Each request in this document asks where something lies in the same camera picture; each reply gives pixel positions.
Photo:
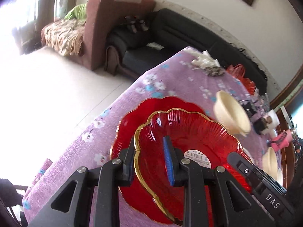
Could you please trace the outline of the black tin can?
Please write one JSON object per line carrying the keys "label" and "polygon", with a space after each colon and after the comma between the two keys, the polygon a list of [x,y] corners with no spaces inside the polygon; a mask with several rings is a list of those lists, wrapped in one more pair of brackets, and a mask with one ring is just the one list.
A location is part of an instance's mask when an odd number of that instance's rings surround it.
{"label": "black tin can", "polygon": [[249,118],[253,117],[257,113],[257,109],[256,109],[255,105],[253,103],[251,103],[250,101],[243,100],[240,102],[240,104],[243,107],[243,109],[245,110],[245,112]]}

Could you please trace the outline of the beige bowl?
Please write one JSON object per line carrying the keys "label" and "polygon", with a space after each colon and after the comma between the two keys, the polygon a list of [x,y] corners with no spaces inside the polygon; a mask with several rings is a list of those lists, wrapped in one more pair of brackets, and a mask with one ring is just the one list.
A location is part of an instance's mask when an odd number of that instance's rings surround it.
{"label": "beige bowl", "polygon": [[213,107],[214,115],[219,123],[232,134],[246,137],[251,131],[251,123],[242,105],[229,93],[218,91]]}
{"label": "beige bowl", "polygon": [[267,152],[262,156],[262,170],[273,179],[277,179],[278,162],[274,149],[269,147]]}

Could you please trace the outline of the wooden radiator cabinet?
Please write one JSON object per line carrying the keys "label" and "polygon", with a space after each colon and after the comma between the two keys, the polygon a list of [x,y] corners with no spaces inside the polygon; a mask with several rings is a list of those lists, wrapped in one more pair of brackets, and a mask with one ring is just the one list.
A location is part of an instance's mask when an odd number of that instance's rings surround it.
{"label": "wooden radiator cabinet", "polygon": [[283,187],[288,189],[295,174],[295,150],[293,142],[289,142],[287,147],[281,149],[281,166],[283,172]]}

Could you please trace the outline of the red plastic bag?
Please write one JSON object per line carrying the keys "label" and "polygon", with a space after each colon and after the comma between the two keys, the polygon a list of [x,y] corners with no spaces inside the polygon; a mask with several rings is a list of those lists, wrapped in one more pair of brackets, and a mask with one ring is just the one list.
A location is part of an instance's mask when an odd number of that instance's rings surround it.
{"label": "red plastic bag", "polygon": [[230,75],[237,78],[247,89],[250,95],[254,95],[256,85],[249,78],[246,78],[245,75],[245,67],[242,64],[237,64],[236,66],[229,65],[226,70]]}

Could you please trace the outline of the pink knitted thermos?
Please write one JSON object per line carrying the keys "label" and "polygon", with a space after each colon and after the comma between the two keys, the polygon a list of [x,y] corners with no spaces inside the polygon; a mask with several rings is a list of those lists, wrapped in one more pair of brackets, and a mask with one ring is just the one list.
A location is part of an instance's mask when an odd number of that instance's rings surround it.
{"label": "pink knitted thermos", "polygon": [[291,130],[283,130],[276,138],[270,141],[270,145],[275,152],[281,150],[284,147],[288,147],[292,141]]}

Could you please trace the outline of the patterned blanket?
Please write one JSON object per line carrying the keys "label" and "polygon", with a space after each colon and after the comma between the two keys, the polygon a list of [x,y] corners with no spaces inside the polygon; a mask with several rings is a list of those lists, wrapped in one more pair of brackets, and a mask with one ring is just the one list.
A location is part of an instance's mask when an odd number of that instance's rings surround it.
{"label": "patterned blanket", "polygon": [[84,37],[85,20],[62,19],[48,25],[42,35],[45,45],[61,56],[79,55]]}

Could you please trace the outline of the black sofa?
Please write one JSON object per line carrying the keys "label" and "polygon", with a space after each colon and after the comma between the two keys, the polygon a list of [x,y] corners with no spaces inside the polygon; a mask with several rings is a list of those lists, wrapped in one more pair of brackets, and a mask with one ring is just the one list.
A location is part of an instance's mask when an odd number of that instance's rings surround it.
{"label": "black sofa", "polygon": [[169,9],[161,9],[145,18],[127,16],[111,30],[106,40],[105,70],[122,72],[137,79],[146,71],[191,46],[208,51],[227,69],[230,65],[245,67],[245,77],[252,80],[260,94],[267,88],[266,74],[250,57],[206,27]]}

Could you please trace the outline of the green cushion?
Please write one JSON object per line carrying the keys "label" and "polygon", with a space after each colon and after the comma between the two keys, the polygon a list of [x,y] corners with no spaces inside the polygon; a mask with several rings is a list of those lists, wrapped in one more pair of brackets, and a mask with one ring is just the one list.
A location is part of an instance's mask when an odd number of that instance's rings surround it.
{"label": "green cushion", "polygon": [[64,19],[86,20],[86,3],[73,7],[64,17]]}

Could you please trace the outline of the purple floral tablecloth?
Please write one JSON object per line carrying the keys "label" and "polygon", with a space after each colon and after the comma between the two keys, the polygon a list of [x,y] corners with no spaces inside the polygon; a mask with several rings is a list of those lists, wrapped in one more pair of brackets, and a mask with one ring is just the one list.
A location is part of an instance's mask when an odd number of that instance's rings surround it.
{"label": "purple floral tablecloth", "polygon": [[33,221],[50,197],[79,167],[90,169],[102,166],[109,159],[119,124],[124,116],[140,124],[138,107],[148,114],[155,105],[166,102],[169,108],[182,104],[195,104],[200,112],[214,117],[213,106],[220,90],[239,100],[252,100],[244,85],[230,74],[207,76],[203,70],[192,65],[193,57],[182,50],[155,68],[144,73],[123,92],[64,154],[41,174],[37,183],[26,193],[23,204],[27,221]]}

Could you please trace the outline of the white plastic jar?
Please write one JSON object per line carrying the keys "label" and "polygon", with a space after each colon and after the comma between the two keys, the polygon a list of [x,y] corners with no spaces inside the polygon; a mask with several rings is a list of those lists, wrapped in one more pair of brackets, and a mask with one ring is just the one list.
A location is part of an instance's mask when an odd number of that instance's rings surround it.
{"label": "white plastic jar", "polygon": [[266,113],[264,118],[266,120],[266,129],[264,134],[268,134],[280,124],[279,118],[274,110],[270,110]]}

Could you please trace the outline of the dark jar with cork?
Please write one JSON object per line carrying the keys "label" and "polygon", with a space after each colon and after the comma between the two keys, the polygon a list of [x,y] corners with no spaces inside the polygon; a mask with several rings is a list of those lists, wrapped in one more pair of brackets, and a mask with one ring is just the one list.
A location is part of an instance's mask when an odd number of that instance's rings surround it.
{"label": "dark jar with cork", "polygon": [[253,123],[253,128],[255,132],[260,135],[261,132],[268,128],[268,125],[272,123],[272,118],[270,116],[260,117]]}

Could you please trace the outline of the large white bowl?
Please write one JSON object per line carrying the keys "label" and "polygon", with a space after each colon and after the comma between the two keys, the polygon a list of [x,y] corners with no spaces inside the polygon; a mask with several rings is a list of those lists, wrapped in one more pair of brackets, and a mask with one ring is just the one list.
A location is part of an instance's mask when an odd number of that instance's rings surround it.
{"label": "large white bowl", "polygon": [[282,172],[282,169],[281,169],[281,168],[278,168],[278,170],[277,170],[277,178],[276,178],[276,181],[277,181],[281,186],[283,186],[283,172]]}

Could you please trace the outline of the red glass plate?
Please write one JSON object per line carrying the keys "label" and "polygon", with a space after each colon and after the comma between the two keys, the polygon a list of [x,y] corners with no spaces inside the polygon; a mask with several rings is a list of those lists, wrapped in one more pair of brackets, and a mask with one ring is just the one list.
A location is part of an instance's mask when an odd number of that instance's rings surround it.
{"label": "red glass plate", "polygon": [[169,136],[182,154],[207,169],[225,167],[248,192],[252,188],[244,177],[227,164],[227,156],[237,152],[249,157],[236,137],[218,122],[199,112],[183,109],[155,111],[135,131],[135,173],[148,193],[140,199],[138,210],[151,220],[180,223],[183,219],[184,191],[169,183],[163,152],[163,137]]}
{"label": "red glass plate", "polygon": [[[129,146],[136,129],[145,123],[153,112],[167,111],[171,108],[181,108],[205,114],[204,110],[198,105],[187,103],[178,97],[148,98],[141,102],[137,108],[127,113],[119,122],[115,142],[110,149],[110,158],[117,158],[119,152]],[[119,190],[127,204],[135,211],[146,215],[151,223],[161,225],[173,223],[158,208],[151,194],[142,187],[136,176],[134,176],[131,186],[121,187]]]}

